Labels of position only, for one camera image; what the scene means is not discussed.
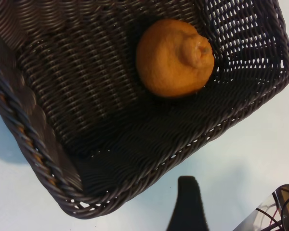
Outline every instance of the wicker basket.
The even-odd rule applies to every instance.
[[[161,18],[206,36],[205,88],[167,101],[135,69]],[[0,114],[69,215],[111,213],[289,83],[277,0],[0,0]]]

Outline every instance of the woven basket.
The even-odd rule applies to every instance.
[[[167,101],[139,81],[137,42],[162,18],[212,45],[198,94]],[[115,211],[288,83],[277,0],[0,0],[0,114],[76,218]]]

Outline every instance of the dark brown basket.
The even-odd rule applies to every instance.
[[[167,101],[135,69],[161,18],[206,36],[205,88]],[[115,211],[289,83],[277,0],[0,0],[0,114],[69,215]]]

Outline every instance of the basket rim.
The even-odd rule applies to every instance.
[[[278,20],[281,25],[283,34],[283,41],[287,44],[287,51],[289,54],[289,38],[286,34],[285,22],[281,14],[279,5],[275,5],[278,10]],[[187,141],[182,145],[182,149],[170,155],[164,164],[153,163],[149,171],[142,173],[141,176],[134,176],[127,182],[124,182],[119,188],[112,193],[108,193],[102,197],[90,197],[84,195],[77,187],[64,178],[62,170],[55,164],[52,158],[48,155],[48,151],[44,142],[40,139],[39,134],[33,129],[28,119],[28,116],[23,109],[20,101],[13,92],[10,83],[5,80],[3,73],[0,70],[0,114],[6,123],[7,127],[14,135],[17,143],[25,156],[26,160],[31,165],[35,174],[37,175],[43,186],[53,196],[59,206],[69,215],[88,219],[101,215],[106,215],[113,212],[122,206],[126,201],[134,198],[146,188],[157,182],[167,171],[184,161],[193,152],[203,147],[208,142],[218,138],[230,127],[242,121],[244,118],[251,115],[254,111],[259,109],[267,101],[273,98],[276,94],[281,92],[289,84],[289,64],[284,63],[287,70],[284,75],[285,78],[276,82],[274,85],[268,87],[265,95],[257,95],[248,102],[239,106],[238,110],[231,114],[224,115],[220,121],[206,121],[206,131],[202,131],[200,135],[193,137],[192,140],[197,139],[197,148],[192,141]],[[222,124],[224,129],[217,131],[218,124]],[[81,202],[87,203],[90,206],[84,207]]]

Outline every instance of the black object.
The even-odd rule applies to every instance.
[[[285,231],[289,230],[289,227],[286,226],[285,224],[285,210],[287,209],[287,205],[289,204],[289,199],[285,201],[285,203],[283,204],[282,208],[281,208],[281,212],[280,212],[280,216],[281,216],[281,220],[282,220],[282,225]]]
[[[208,231],[200,188],[194,177],[179,177],[178,199],[167,231]]]
[[[215,58],[204,89],[177,101],[149,93],[135,68],[162,18],[193,25]],[[288,83],[277,0],[0,0],[0,114],[76,218],[115,211]]]

